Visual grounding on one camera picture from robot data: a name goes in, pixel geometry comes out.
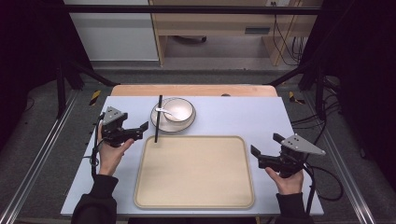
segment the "aluminum rail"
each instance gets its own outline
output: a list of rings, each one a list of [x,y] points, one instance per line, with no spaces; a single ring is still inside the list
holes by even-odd
[[[34,162],[32,163],[29,171],[27,172],[25,178],[22,180],[17,192],[14,194],[14,197],[11,199],[11,202],[8,204],[7,208],[3,211],[0,216],[1,224],[12,224],[17,218],[18,213],[21,211],[21,208],[26,201],[35,181],[37,180],[44,163],[47,160],[48,155],[50,154],[53,146],[55,145],[56,140],[64,127],[64,124],[67,118],[70,115],[71,110],[77,100],[78,91],[72,91],[71,95],[68,99],[68,107],[64,111],[64,114],[55,120],[47,139],[44,141],[42,147],[37,153]]]
[[[322,7],[226,7],[226,6],[116,6],[116,5],[54,5],[41,9],[65,10],[70,13],[184,13],[184,14],[269,14],[269,15],[333,15],[341,10]]]
[[[304,93],[304,98],[307,99],[308,105],[311,108],[312,112],[315,114],[314,109],[314,99],[310,94]],[[356,216],[358,217],[361,224],[375,224],[375,219],[368,207],[366,201],[364,201],[363,195],[359,190],[358,185],[356,184],[352,173],[349,172],[346,163],[341,157],[338,148],[334,141],[332,140],[332,136],[330,135],[328,130],[323,132],[324,141],[328,146],[328,154],[332,160],[332,164],[334,165],[337,174],[339,175],[340,181],[344,186],[346,194],[355,210]]]

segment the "cabinet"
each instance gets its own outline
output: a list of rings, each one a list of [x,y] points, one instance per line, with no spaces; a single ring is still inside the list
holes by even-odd
[[[154,6],[249,6],[265,7],[270,0],[149,0]],[[288,7],[319,7],[322,0],[289,0]],[[278,65],[286,46],[282,39],[308,37],[316,16],[245,14],[151,14],[160,63],[169,35],[261,35],[273,65]]]
[[[64,0],[67,5],[147,5],[145,0]],[[148,13],[71,13],[91,61],[157,61]]]

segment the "white plate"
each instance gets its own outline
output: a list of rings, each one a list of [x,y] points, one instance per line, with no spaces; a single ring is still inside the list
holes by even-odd
[[[174,99],[176,99],[176,98],[164,99],[162,102],[162,105],[165,105],[168,101],[174,100]],[[151,122],[154,124],[154,126],[157,126],[158,112],[155,110],[155,108],[157,108],[157,107],[158,107],[158,104],[156,104],[151,110]],[[176,133],[176,132],[183,131],[192,125],[192,123],[195,120],[195,116],[196,116],[196,111],[195,111],[195,108],[192,107],[192,115],[191,115],[190,120],[187,122],[181,122],[182,124],[178,124],[176,122],[169,121],[163,113],[160,113],[159,129],[161,131],[168,132],[168,133]]]

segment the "tabletop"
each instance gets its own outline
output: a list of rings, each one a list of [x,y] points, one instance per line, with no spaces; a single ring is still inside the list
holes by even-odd
[[[204,89],[207,89],[210,93],[204,93]],[[137,92],[137,96],[126,96],[131,94],[131,92]],[[167,98],[177,96],[176,94],[168,95],[168,93],[177,92],[181,94],[178,95],[179,97],[190,101],[196,107],[197,117],[190,128],[176,134],[238,135],[246,141],[247,149],[250,145],[254,145],[261,149],[262,153],[270,156],[277,156],[280,150],[280,144],[272,139],[273,133],[280,133],[285,137],[293,134],[282,99],[276,96],[276,91],[273,87],[266,86],[235,85],[229,88],[227,88],[227,85],[118,86],[114,88],[111,96],[107,97],[103,110],[105,111],[106,107],[111,105],[123,112],[128,112],[129,118],[125,120],[124,128],[138,127],[143,121],[149,119],[149,113],[158,103],[158,94],[163,94],[164,98]],[[224,93],[238,97],[222,97],[221,95]],[[255,217],[279,214],[276,185],[263,169],[258,168],[257,159],[250,153],[248,153],[248,160],[255,202],[248,209],[144,209],[137,207],[134,203],[136,177],[144,143],[147,138],[154,135],[153,130],[155,130],[155,127],[150,122],[148,130],[144,133],[144,139],[134,143],[134,150],[127,151],[115,173],[115,176],[120,180],[113,193],[114,198],[118,202],[119,215],[127,217]],[[87,147],[86,155],[91,154],[92,142],[93,139],[91,139]],[[64,203],[64,208],[61,212],[63,215],[71,215],[81,194],[89,192],[92,185],[90,169],[89,162],[82,160],[72,188]],[[304,182],[303,193],[305,202],[309,192],[309,185],[309,181]],[[317,196],[314,197],[311,214],[323,214]]]

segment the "black sleeve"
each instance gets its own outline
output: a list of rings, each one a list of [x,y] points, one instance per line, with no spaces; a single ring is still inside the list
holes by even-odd
[[[313,224],[314,220],[304,210],[303,194],[277,194],[280,217],[275,224]]]
[[[72,224],[116,223],[117,202],[111,196],[119,180],[110,175],[97,175],[89,194],[81,196],[72,216]]]

